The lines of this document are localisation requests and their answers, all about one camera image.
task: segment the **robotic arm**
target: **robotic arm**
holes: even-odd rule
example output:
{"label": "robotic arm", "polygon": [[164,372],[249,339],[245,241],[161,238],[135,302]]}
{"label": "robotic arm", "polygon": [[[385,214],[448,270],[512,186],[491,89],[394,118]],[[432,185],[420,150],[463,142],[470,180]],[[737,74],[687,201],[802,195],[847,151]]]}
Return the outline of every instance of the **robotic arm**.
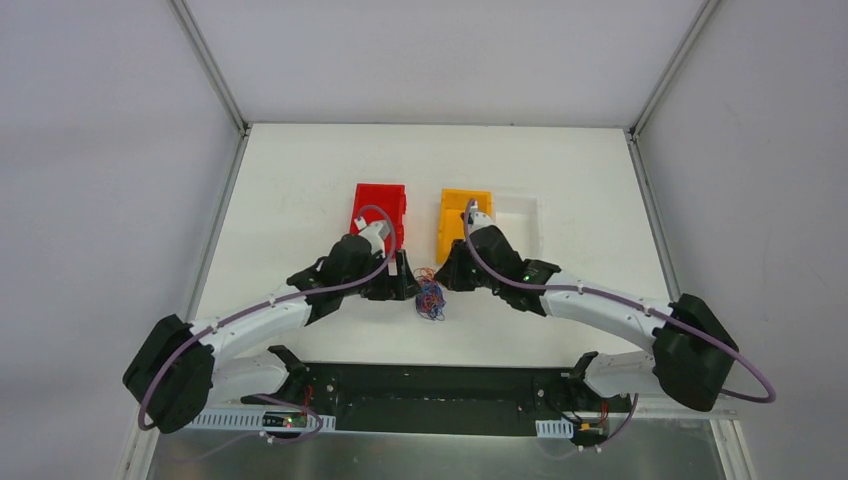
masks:
{"label": "robotic arm", "polygon": [[366,225],[361,220],[357,226],[358,235],[343,236],[327,256],[289,277],[287,287],[265,301],[191,324],[176,315],[160,320],[123,377],[142,405],[141,422],[146,413],[153,419],[148,428],[171,433],[190,423],[207,404],[302,388],[306,369],[283,346],[253,357],[235,357],[265,339],[335,312],[346,296],[406,300],[419,293],[406,252],[395,252],[397,275],[383,268],[388,261],[383,251],[391,232],[388,223]]}
{"label": "robotic arm", "polygon": [[[621,355],[586,353],[571,371],[569,382],[582,383],[602,398],[664,392],[693,410],[712,409],[734,359],[662,319],[677,319],[738,351],[703,300],[684,294],[668,304],[599,288],[557,265],[522,260],[476,204],[467,210],[465,221],[474,249],[465,240],[454,241],[447,262],[436,273],[436,280],[446,288],[489,288],[512,308],[585,323],[643,350]],[[484,265],[492,272],[481,268]]]}

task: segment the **gray wall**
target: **gray wall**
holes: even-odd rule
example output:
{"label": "gray wall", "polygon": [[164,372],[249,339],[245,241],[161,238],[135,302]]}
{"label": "gray wall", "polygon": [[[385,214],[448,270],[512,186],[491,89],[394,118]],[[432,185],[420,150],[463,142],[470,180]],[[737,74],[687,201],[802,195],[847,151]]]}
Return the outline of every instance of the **gray wall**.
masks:
{"label": "gray wall", "polygon": [[777,387],[741,411],[766,479],[848,469],[846,59],[848,2],[728,0],[642,138],[683,289]]}
{"label": "gray wall", "polygon": [[191,0],[248,120],[625,126],[702,0]]}
{"label": "gray wall", "polygon": [[165,1],[0,4],[0,477],[112,477],[236,142]]}

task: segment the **tangled wire bundle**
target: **tangled wire bundle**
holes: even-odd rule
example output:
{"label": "tangled wire bundle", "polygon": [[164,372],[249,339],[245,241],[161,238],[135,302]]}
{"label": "tangled wire bundle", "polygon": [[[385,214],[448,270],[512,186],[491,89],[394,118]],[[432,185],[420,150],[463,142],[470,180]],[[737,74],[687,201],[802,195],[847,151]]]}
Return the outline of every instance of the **tangled wire bundle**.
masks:
{"label": "tangled wire bundle", "polygon": [[430,320],[444,320],[445,297],[439,282],[433,278],[436,272],[432,268],[418,268],[413,273],[421,285],[421,293],[415,296],[415,311]]}

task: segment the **purple cable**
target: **purple cable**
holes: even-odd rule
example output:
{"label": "purple cable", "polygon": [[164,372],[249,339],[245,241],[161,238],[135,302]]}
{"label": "purple cable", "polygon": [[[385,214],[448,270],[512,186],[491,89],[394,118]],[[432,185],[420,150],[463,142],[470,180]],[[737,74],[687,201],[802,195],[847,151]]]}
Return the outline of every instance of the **purple cable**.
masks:
{"label": "purple cable", "polygon": [[[275,298],[273,303],[277,304],[277,303],[282,303],[282,302],[292,300],[294,298],[303,297],[303,296],[306,296],[306,295],[314,295],[314,294],[318,294],[318,293],[337,292],[339,290],[346,290],[348,288],[357,287],[359,285],[362,285],[364,283],[371,281],[371,279],[373,279],[374,277],[379,275],[380,272],[382,272],[386,267],[388,267],[389,262],[391,261],[392,257],[395,254],[395,247],[397,246],[397,237],[395,236],[395,226],[392,224],[392,220],[389,218],[389,215],[385,211],[383,211],[382,208],[380,208],[376,205],[365,205],[365,206],[363,206],[362,208],[359,209],[359,212],[357,213],[357,217],[362,217],[362,214],[365,213],[368,210],[373,210],[373,211],[375,211],[375,212],[377,212],[377,213],[379,213],[380,215],[383,216],[383,219],[385,219],[386,223],[389,225],[389,235],[392,237],[391,248],[389,248],[389,252],[386,253],[386,256],[385,256],[386,258],[383,260],[383,263],[381,263],[380,266],[377,267],[376,270],[374,270],[373,272],[369,273],[368,275],[360,278],[359,280],[353,280],[351,282],[343,283],[341,285],[335,285],[335,286],[332,286],[332,287],[313,288],[312,290],[306,290],[306,291],[303,291],[303,292],[294,292],[294,293],[288,293],[286,295],[281,295],[281,296]],[[240,318],[243,318],[247,315],[250,315],[251,313],[258,312],[259,310],[262,310],[263,308],[268,308],[269,306],[271,306],[271,303],[266,301],[266,302],[262,302],[262,303],[253,305],[251,307],[245,308],[244,310],[236,312],[236,313],[230,315],[229,317],[218,322],[217,328],[226,327],[227,325],[235,322],[236,320],[238,320]],[[153,377],[153,380],[150,382],[150,386],[147,387],[147,391],[144,393],[144,397],[141,400],[140,408],[138,410],[138,428],[140,428],[142,431],[150,430],[150,429],[152,429],[156,426],[155,423],[151,423],[150,425],[144,423],[144,416],[147,415],[147,408],[150,406],[150,399],[153,398],[153,392],[156,391],[156,388],[159,386],[159,383],[162,381],[162,378],[165,376],[165,373],[168,371],[169,368],[171,368],[171,365],[173,365],[174,362],[178,358],[180,358],[180,355],[182,355],[183,352],[185,352],[190,346],[192,346],[195,342],[199,341],[201,338],[212,333],[212,330],[213,330],[212,326],[206,327],[203,330],[197,332],[193,337],[186,340],[185,343],[183,343],[176,350],[174,350],[174,352],[171,354],[171,356],[168,357],[168,359],[165,360],[165,363],[162,364],[162,367],[159,369],[159,371],[156,372],[156,375]]]}
{"label": "purple cable", "polygon": [[[312,418],[316,419],[317,422],[318,422],[318,424],[317,424],[317,426],[315,427],[314,430],[310,430],[308,432],[301,433],[299,436],[294,437],[294,438],[276,438],[276,437],[268,436],[268,440],[270,440],[271,443],[273,443],[273,444],[283,445],[283,444],[303,442],[303,441],[309,440],[310,438],[314,437],[315,435],[318,435],[318,432],[320,432],[321,429],[324,428],[324,419],[322,419],[320,416],[318,416],[318,414],[316,414],[315,412],[310,410],[308,407],[304,407],[304,406],[301,406],[301,405],[295,405],[294,403],[284,402],[282,400],[277,400],[276,398],[269,397],[268,395],[261,395],[260,394],[260,395],[253,395],[253,396],[255,398],[260,399],[260,400],[264,400],[266,402],[270,402],[270,403],[273,403],[275,405],[279,405],[281,407],[286,407],[286,408],[291,408],[291,409],[297,410],[297,411],[303,413],[304,415],[311,416]],[[263,430],[262,432],[260,432],[259,436],[263,436],[262,433],[265,433],[265,431]],[[200,460],[203,460],[204,458],[210,457],[210,456],[220,452],[221,450],[229,447],[230,445],[233,445],[237,442],[240,442],[247,437],[253,437],[253,436],[256,436],[255,432],[247,432],[247,433],[241,434],[241,435],[239,435],[235,438],[231,438],[230,440],[227,440],[226,442],[222,443],[221,445],[218,445],[217,447],[209,450],[208,452],[204,452],[204,453],[202,453],[202,454],[200,454],[196,457],[191,457],[191,458],[166,457],[166,458],[168,459],[168,461],[170,461],[172,463],[177,463],[177,464],[199,462]]]}
{"label": "purple cable", "polygon": [[[624,427],[626,427],[630,423],[630,420],[633,418],[633,414],[636,413],[636,404],[637,403],[639,403],[639,394],[634,393],[633,394],[633,403],[630,405],[630,411],[627,413],[627,417],[624,418],[624,421],[621,422],[621,425],[617,429],[615,429],[615,432],[613,432],[612,435],[609,436],[609,438],[607,438],[606,440],[604,440],[603,442],[601,442],[597,445],[598,447],[607,446],[609,444],[609,442],[612,441],[613,438],[617,437],[618,434],[621,433],[622,430],[624,430]],[[539,451],[542,452],[542,455],[544,455],[546,458],[548,458],[550,460],[565,460],[566,458],[574,455],[575,453],[580,452],[580,450],[573,450],[571,452],[566,453],[565,455],[561,455],[561,456],[557,457],[557,456],[551,455],[548,452],[546,452],[545,449],[543,449],[541,445],[539,445]]]}
{"label": "purple cable", "polygon": [[[475,203],[476,203],[476,200],[474,200],[474,199],[471,199],[471,200],[468,201],[468,205],[466,205],[466,207],[465,207],[465,215],[463,216],[464,219],[471,218],[470,217],[471,207],[474,206]],[[515,281],[512,281],[512,280],[504,277],[503,275],[494,271],[494,269],[492,269],[492,267],[486,265],[486,262],[484,262],[483,259],[480,258],[480,254],[477,253],[477,249],[474,247],[474,244],[471,243],[471,234],[469,232],[468,222],[463,220],[462,224],[463,224],[463,232],[465,233],[465,243],[468,245],[468,250],[471,252],[471,256],[474,257],[474,261],[477,262],[477,264],[480,265],[480,267],[483,270],[485,270],[489,275],[495,277],[497,280],[499,280],[499,281],[501,281],[501,282],[503,282],[503,283],[505,283],[505,284],[507,284],[511,287],[522,288],[522,289],[525,289],[525,290],[557,290],[557,291],[568,291],[568,292],[578,292],[579,293],[577,285],[530,285],[530,284],[526,284],[526,283],[515,282]],[[591,287],[583,287],[582,291],[583,291],[583,293],[589,293],[589,294],[592,294],[592,295],[603,297],[603,298],[606,298],[607,300],[612,300],[613,302],[620,303],[622,305],[633,308],[633,309],[638,310],[640,312],[642,311],[642,305],[640,305],[638,302],[634,302],[633,300],[630,300],[628,298],[624,298],[624,297],[616,295],[614,293],[605,292],[603,290],[598,290],[596,288],[591,288]],[[768,379],[763,374],[763,372],[761,372],[759,369],[757,369],[757,367],[755,367],[754,364],[752,364],[747,358],[745,358],[744,356],[739,354],[739,352],[730,348],[729,346],[727,346],[726,344],[724,344],[720,340],[716,339],[712,335],[708,335],[708,334],[706,334],[706,333],[704,333],[704,332],[702,332],[702,331],[700,331],[696,328],[690,327],[689,325],[686,325],[685,323],[681,322],[680,320],[677,320],[676,318],[672,318],[671,316],[666,315],[665,313],[662,313],[662,312],[660,312],[660,311],[658,311],[654,308],[649,308],[647,313],[649,315],[654,315],[657,318],[664,320],[665,322],[683,330],[686,333],[689,333],[690,335],[694,335],[694,336],[700,338],[701,340],[709,343],[710,345],[712,345],[712,346],[718,348],[719,350],[721,350],[722,352],[726,353],[731,358],[733,358],[734,360],[736,360],[737,362],[742,364],[742,366],[745,367],[745,369],[747,369],[749,372],[751,372],[751,375],[753,375],[754,378],[756,378],[757,381],[760,382],[760,384],[763,386],[763,388],[766,389],[766,396],[765,397],[755,397],[753,395],[734,392],[732,390],[726,390],[726,389],[722,389],[721,393],[728,395],[728,396],[731,396],[731,397],[734,397],[734,398],[738,398],[738,399],[741,399],[741,400],[746,400],[746,401],[754,402],[754,403],[772,403],[772,402],[775,401],[775,399],[777,398],[777,392],[774,390],[774,387],[772,386],[771,382],[768,381]]]}

